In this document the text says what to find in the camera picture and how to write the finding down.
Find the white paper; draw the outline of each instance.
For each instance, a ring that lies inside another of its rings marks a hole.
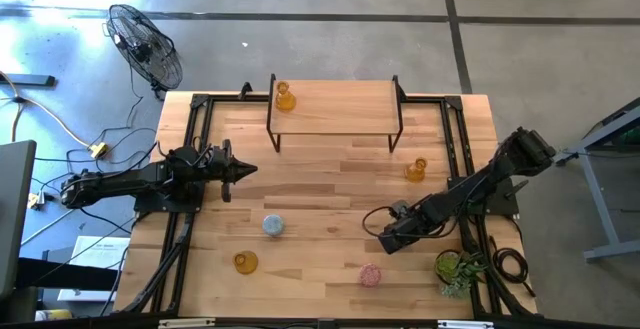
[[[79,236],[76,245],[73,248],[72,257],[85,250],[91,244],[100,240],[102,237],[97,236]],[[104,238],[91,249],[82,253],[77,258],[69,262],[69,264],[91,266],[96,268],[106,268],[120,261],[122,252],[129,246],[129,238]],[[111,269],[118,270],[121,264],[116,264]],[[108,291],[94,290],[73,290],[63,289],[58,294],[58,300],[62,301],[102,301],[109,298]]]

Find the wooden table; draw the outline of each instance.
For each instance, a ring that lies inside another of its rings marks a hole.
[[[167,95],[157,135],[165,151],[182,145],[192,94]],[[463,95],[462,101],[473,162],[479,169],[497,144],[491,109],[484,95]],[[236,157],[259,169],[231,187],[231,203],[222,202],[219,184],[207,184],[189,251],[181,316],[472,317],[470,300],[442,296],[433,272],[438,253],[461,248],[457,230],[387,255],[361,228],[363,215],[373,208],[398,199],[411,203],[446,188],[449,167],[437,106],[403,105],[404,134],[393,154],[385,137],[326,135],[290,136],[276,153],[265,130],[266,117],[266,103],[214,107],[209,141],[220,145],[231,139]],[[452,118],[454,136],[455,123]],[[460,153],[458,137],[454,139]],[[404,167],[418,156],[428,160],[427,176],[422,183],[408,183]],[[159,159],[154,153],[153,160]],[[458,165],[464,173],[463,163]],[[281,237],[262,233],[268,214],[284,219]],[[116,308],[130,303],[157,267],[166,221],[167,214],[154,213],[135,226]],[[370,218],[370,226],[381,230],[389,221],[381,212]],[[506,219],[488,218],[487,229],[499,247],[522,251],[518,233]],[[259,257],[251,275],[233,267],[233,255],[242,250]],[[376,288],[358,284],[359,268],[367,263],[382,269]],[[522,285],[508,286],[525,307],[536,310]],[[489,308],[486,290],[481,289]]]
[[[400,130],[391,80],[286,81],[296,107],[283,113],[272,103],[273,134],[396,135]]]

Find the yellow plug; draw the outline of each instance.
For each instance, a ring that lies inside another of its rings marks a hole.
[[[89,146],[89,150],[91,151],[91,157],[93,159],[99,158],[107,151],[107,144],[102,142],[98,145]]]
[[[38,194],[29,193],[29,200],[27,201],[27,208],[34,209],[38,205]]]

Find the white cable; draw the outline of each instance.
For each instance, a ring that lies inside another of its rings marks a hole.
[[[11,89],[13,89],[13,94],[14,94],[14,98],[19,98],[20,96],[18,95],[18,89],[16,89],[15,85],[13,85],[13,82],[11,81],[11,79],[9,79],[9,77],[0,70],[0,75],[2,75],[2,77],[4,77],[4,80],[7,81],[7,83],[9,83],[9,85],[11,86]],[[25,101],[31,103],[31,104],[35,104],[38,107],[40,107],[40,109],[44,110],[45,113],[49,114],[49,116],[51,116],[53,119],[55,119],[55,121],[58,122],[58,124],[60,124],[60,126],[62,127],[62,129],[64,129],[65,132],[67,132],[67,134],[69,134],[73,140],[77,141],[78,143],[80,143],[82,146],[84,146],[85,148],[89,147],[89,144],[85,143],[84,141],[80,140],[80,138],[78,138],[75,134],[73,134],[73,132],[71,132],[71,130],[69,130],[69,128],[67,128],[66,125],[64,125],[64,123],[62,122],[62,120],[60,120],[60,118],[58,118],[55,114],[53,114],[51,111],[49,111],[49,109],[47,109],[44,105],[36,102],[35,100],[32,99],[27,99],[27,98],[23,98]],[[18,103],[18,111],[16,112],[16,117],[13,120],[13,125],[11,127],[11,142],[15,142],[16,141],[16,128],[18,126],[18,119],[20,118],[20,114],[22,113],[22,110],[24,109],[24,106],[21,103]]]
[[[23,240],[22,243],[20,243],[20,247],[22,247],[23,245],[27,244],[28,242],[30,242],[33,238],[37,237],[38,235],[42,234],[44,231],[46,231],[47,229],[51,228],[52,226],[54,226],[57,222],[59,222],[60,220],[64,219],[67,215],[71,214],[75,212],[75,210],[68,210],[66,213],[60,215],[58,218],[56,218],[54,221],[52,221],[51,223],[45,225],[44,227],[42,227],[42,229],[38,230],[37,232],[31,234],[30,237],[28,237],[27,239]]]

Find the gray metal frame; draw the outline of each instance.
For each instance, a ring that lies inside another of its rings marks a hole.
[[[593,167],[591,166],[591,161],[589,159],[590,146],[602,143],[608,138],[617,135],[619,132],[624,131],[626,128],[635,124],[640,124],[640,106],[630,110],[618,119],[611,121],[602,128],[587,135],[580,142],[564,150],[554,158],[557,166],[564,166],[567,161],[579,157],[580,164],[582,164],[582,169],[584,170],[584,176],[587,179],[589,190],[591,191],[593,201],[598,208],[598,214],[600,215],[604,232],[607,235],[607,240],[609,241],[609,244],[607,245],[586,250],[584,252],[584,258],[587,262],[591,262],[599,258],[607,258],[628,253],[640,253],[640,240],[620,242],[616,229],[611,221],[607,203],[602,195],[602,188],[598,183],[598,179],[593,171]]]

